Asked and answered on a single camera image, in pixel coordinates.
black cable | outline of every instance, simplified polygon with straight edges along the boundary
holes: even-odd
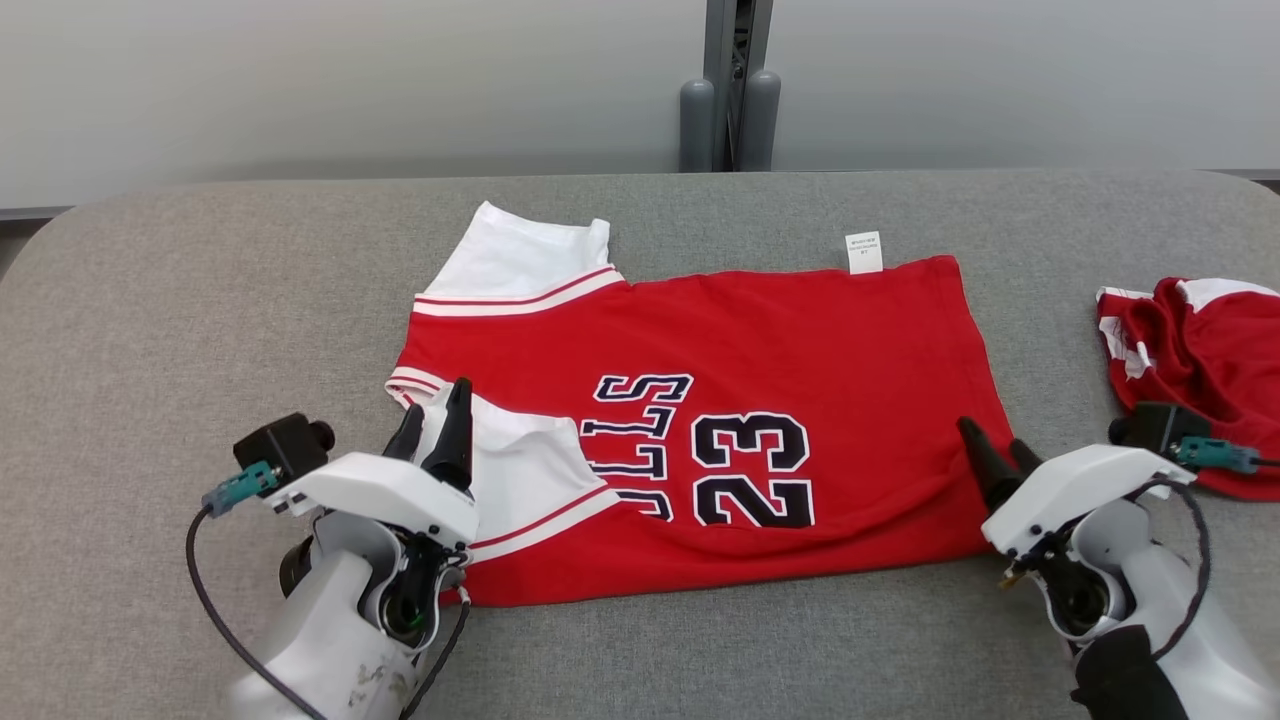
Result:
[[[431,671],[422,678],[422,683],[417,687],[417,692],[413,693],[413,700],[404,707],[401,712],[399,720],[410,720],[413,711],[417,710],[419,703],[426,697],[426,691],[431,689],[431,684],[435,683],[435,676],[440,674],[444,669],[444,662],[449,659],[449,653],[453,652],[453,646],[458,644],[458,635],[462,634],[462,625],[467,621],[467,615],[471,612],[471,601],[462,601],[462,610],[458,612],[458,621],[453,625],[453,633],[449,634],[449,642],[444,643],[444,650],[440,651],[440,656],[435,659],[435,665],[431,666]]]
[[[205,591],[205,583],[200,579],[200,570],[196,569],[196,529],[200,528],[200,523],[209,516],[209,512],[210,507],[207,505],[201,507],[200,512],[196,512],[196,519],[191,521],[191,529],[187,530],[187,571],[191,573],[191,584],[196,587],[196,596],[200,597],[200,603],[205,606],[205,612],[209,614],[209,619],[214,623],[214,626],[218,628],[223,639],[227,641],[227,644],[232,646],[232,650],[236,651],[236,655],[241,656],[241,660],[243,660],[246,665],[252,667],[255,673],[261,675],[262,679],[268,682],[268,684],[287,697],[289,702],[298,706],[298,710],[306,712],[314,720],[325,720],[324,715],[321,715],[319,710],[311,707],[311,703],[302,700],[298,693],[289,689],[289,687],[271,674],[265,665],[259,662],[257,659],[250,653],[250,651],[244,650],[244,646],[236,639],[230,628],[227,626],[227,623],[223,621],[218,610],[214,609],[214,602],[209,600],[209,592]]]
[[[1137,497],[1156,486],[1165,486],[1178,493],[1187,503],[1187,509],[1192,511],[1192,523],[1196,524],[1197,541],[1199,544],[1201,565],[1196,574],[1196,593],[1192,594],[1192,601],[1187,603],[1187,614],[1183,616],[1183,621],[1174,628],[1174,633],[1169,635],[1169,641],[1161,646],[1160,650],[1151,653],[1152,661],[1158,661],[1164,656],[1169,655],[1178,642],[1183,639],[1187,630],[1196,621],[1196,615],[1199,614],[1201,603],[1204,602],[1204,593],[1208,592],[1208,578],[1212,568],[1212,559],[1210,556],[1208,544],[1208,524],[1204,521],[1204,512],[1201,510],[1199,502],[1196,501],[1196,496],[1192,493],[1192,488],[1183,483],[1172,480],[1152,480],[1143,487],[1138,488],[1130,497]]]

white wall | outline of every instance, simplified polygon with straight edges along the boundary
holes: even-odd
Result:
[[[696,0],[5,0],[0,208],[160,183],[675,170]]]
[[[1280,168],[1277,0],[774,0],[774,169]]]

jersey lettering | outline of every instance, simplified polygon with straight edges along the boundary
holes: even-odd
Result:
[[[703,415],[692,424],[694,459],[703,468],[728,468],[730,451],[759,452],[764,436],[778,438],[768,451],[769,470],[791,473],[809,459],[809,433],[791,415],[748,413]]]
[[[689,388],[692,384],[692,375],[640,375],[635,380],[627,375],[604,375],[595,388],[595,398],[600,402],[630,402],[646,398],[654,402],[681,402],[689,395]],[[660,389],[662,392],[649,397],[650,389]]]
[[[667,429],[671,428],[671,418],[675,414],[675,407],[646,405],[641,415],[650,418],[653,420],[652,423],[602,423],[600,420],[582,420],[581,434],[582,437],[591,437],[596,434],[645,436],[657,439],[666,439]]]
[[[648,456],[644,465],[627,465],[623,462],[588,462],[596,475],[630,475],[634,478],[648,478],[650,480],[667,479],[667,448],[660,445],[637,445],[636,455]]]
[[[813,525],[813,488],[809,480],[769,480],[765,498],[746,475],[710,475],[694,483],[694,514],[704,525],[727,525],[733,502],[756,528],[808,528]]]
[[[582,437],[600,434],[643,436],[664,441],[676,416],[676,407],[689,395],[692,375],[604,375],[595,388],[599,402],[645,402],[641,415],[648,421],[607,423],[584,419]],[[649,405],[669,402],[672,405]],[[703,468],[730,468],[733,452],[764,454],[768,496],[751,478],[741,474],[708,475],[694,483],[692,514],[703,525],[732,524],[746,518],[756,528],[808,528],[814,524],[813,487],[803,478],[777,478],[795,473],[809,459],[809,433],[791,415],[756,410],[745,415],[700,415],[690,424],[691,455]],[[643,462],[595,462],[598,475],[622,475],[666,480],[667,448],[637,443]],[[671,521],[675,511],[663,491],[618,488],[617,496],[643,506],[641,512]]]
[[[627,502],[637,502],[644,507],[640,510],[644,515],[653,515],[654,518],[662,518],[666,521],[671,521],[675,515],[671,512],[671,500],[667,493],[660,489],[620,489],[614,491],[618,497],[626,500]]]

red cloth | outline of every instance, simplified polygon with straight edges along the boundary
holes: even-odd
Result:
[[[1220,278],[1165,278],[1153,295],[1103,288],[1098,329],[1126,409],[1176,402],[1208,418],[1213,437],[1280,457],[1280,295]],[[1251,475],[1206,469],[1199,483],[1280,501],[1274,468]]]
[[[575,290],[599,278],[518,301],[420,297],[411,316],[393,396],[467,377],[506,410],[572,418],[626,500],[471,565],[477,605],[989,551],[955,423],[1001,447],[1011,434],[954,258]]]

red stripe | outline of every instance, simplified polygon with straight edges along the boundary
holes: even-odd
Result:
[[[530,304],[534,304],[534,302],[541,302],[543,300],[547,300],[548,297],[550,297],[550,296],[553,296],[553,295],[556,295],[558,292],[564,292],[566,290],[568,290],[568,288],[571,288],[571,287],[573,287],[576,284],[581,284],[581,283],[584,283],[584,282],[586,282],[586,281],[589,281],[589,279],[591,279],[594,277],[603,275],[604,273],[612,273],[612,272],[613,272],[612,266],[600,268],[599,270],[595,270],[594,273],[582,275],[582,277],[580,277],[580,278],[577,278],[575,281],[571,281],[571,282],[568,282],[568,283],[566,283],[566,284],[563,284],[561,287],[557,287],[553,291],[549,291],[547,293],[539,295],[538,297],[531,297],[529,300],[431,300],[429,297],[415,297],[413,302],[425,302],[428,305],[530,305]]]
[[[440,386],[431,384],[431,383],[429,383],[426,380],[420,380],[417,378],[406,378],[404,375],[392,375],[390,379],[393,379],[393,380],[401,380],[403,383],[420,384],[422,387],[436,389],[436,391],[440,389]]]
[[[541,520],[536,520],[534,523],[530,523],[530,524],[525,525],[524,528],[520,528],[518,530],[509,532],[509,533],[507,533],[504,536],[498,536],[495,538],[489,538],[486,541],[480,541],[480,542],[476,542],[476,543],[471,543],[471,547],[475,547],[475,548],[488,547],[490,544],[495,544],[495,543],[499,543],[499,542],[503,542],[503,541],[508,541],[508,539],[511,539],[511,538],[513,538],[516,536],[527,533],[529,530],[532,530],[534,528],[536,528],[539,525],[543,525],[543,524],[545,524],[547,521],[549,521],[549,520],[552,520],[554,518],[559,518],[564,512],[568,512],[570,510],[577,507],[579,505],[582,505],[588,500],[591,500],[593,497],[600,495],[602,492],[604,492],[607,489],[609,489],[609,486],[600,486],[600,487],[595,488],[594,491],[584,495],[582,497],[575,500],[573,502],[570,502],[564,507],[561,507],[556,512],[552,512],[550,515],[543,518]]]

